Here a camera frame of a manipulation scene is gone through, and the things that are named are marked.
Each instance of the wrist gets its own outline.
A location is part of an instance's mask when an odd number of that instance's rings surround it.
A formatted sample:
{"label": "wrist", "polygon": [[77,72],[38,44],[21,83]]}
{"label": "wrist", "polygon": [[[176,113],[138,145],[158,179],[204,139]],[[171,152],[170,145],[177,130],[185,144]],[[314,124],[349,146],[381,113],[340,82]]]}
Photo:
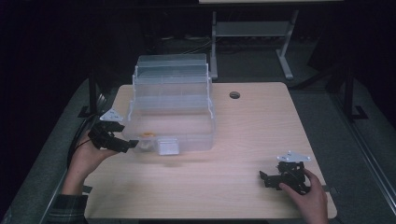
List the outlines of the wrist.
{"label": "wrist", "polygon": [[81,195],[83,186],[84,178],[78,178],[68,174],[64,179],[61,193],[66,195]]}

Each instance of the cable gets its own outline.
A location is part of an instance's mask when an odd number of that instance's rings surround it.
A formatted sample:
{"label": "cable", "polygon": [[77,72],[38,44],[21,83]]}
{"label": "cable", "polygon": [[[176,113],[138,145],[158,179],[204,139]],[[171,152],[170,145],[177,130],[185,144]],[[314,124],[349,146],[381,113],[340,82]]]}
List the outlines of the cable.
{"label": "cable", "polygon": [[87,127],[87,124],[93,120],[93,118],[95,118],[96,115],[92,114],[89,117],[87,117],[86,119],[84,119],[84,121],[82,121],[81,125],[79,125],[78,130],[73,138],[72,143],[70,144],[68,153],[67,153],[67,164],[66,164],[66,168],[69,169],[70,166],[70,162],[72,161],[73,158],[73,154],[75,153],[77,147],[76,144],[78,142],[78,139],[81,137],[82,132],[85,130],[85,128]]}

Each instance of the dark wall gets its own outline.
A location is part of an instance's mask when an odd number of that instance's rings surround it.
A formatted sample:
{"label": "dark wall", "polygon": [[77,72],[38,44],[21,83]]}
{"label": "dark wall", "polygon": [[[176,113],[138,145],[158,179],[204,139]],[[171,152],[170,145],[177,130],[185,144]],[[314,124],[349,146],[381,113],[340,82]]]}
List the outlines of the dark wall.
{"label": "dark wall", "polygon": [[327,21],[310,65],[346,64],[396,129],[395,11],[391,1],[347,1]]}
{"label": "dark wall", "polygon": [[89,73],[101,92],[132,82],[145,46],[124,3],[0,1],[0,217]]}
{"label": "dark wall", "polygon": [[67,3],[3,4],[1,215],[12,201],[68,100],[86,76],[78,16]]}

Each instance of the small white object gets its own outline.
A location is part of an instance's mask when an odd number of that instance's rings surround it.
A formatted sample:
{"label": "small white object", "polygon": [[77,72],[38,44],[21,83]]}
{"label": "small white object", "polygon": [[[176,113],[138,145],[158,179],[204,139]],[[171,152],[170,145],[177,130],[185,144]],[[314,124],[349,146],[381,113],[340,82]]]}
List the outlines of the small white object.
{"label": "small white object", "polygon": [[161,156],[177,155],[180,153],[176,138],[158,139],[158,153]]}
{"label": "small white object", "polygon": [[309,156],[304,156],[292,151],[289,151],[288,154],[284,156],[278,156],[277,159],[279,161],[285,161],[285,162],[311,161],[311,158]]}
{"label": "small white object", "polygon": [[100,120],[103,121],[123,121],[123,117],[117,113],[117,111],[113,108],[109,109],[102,117],[100,117]]}

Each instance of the round hole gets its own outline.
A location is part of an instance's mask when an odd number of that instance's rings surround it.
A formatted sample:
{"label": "round hole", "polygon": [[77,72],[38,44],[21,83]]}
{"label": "round hole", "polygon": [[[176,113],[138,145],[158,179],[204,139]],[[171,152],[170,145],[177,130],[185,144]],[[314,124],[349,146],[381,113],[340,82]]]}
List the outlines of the round hole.
{"label": "round hole", "polygon": [[241,94],[239,94],[239,92],[237,91],[232,91],[230,92],[230,97],[233,99],[238,99],[239,97],[241,97]]}

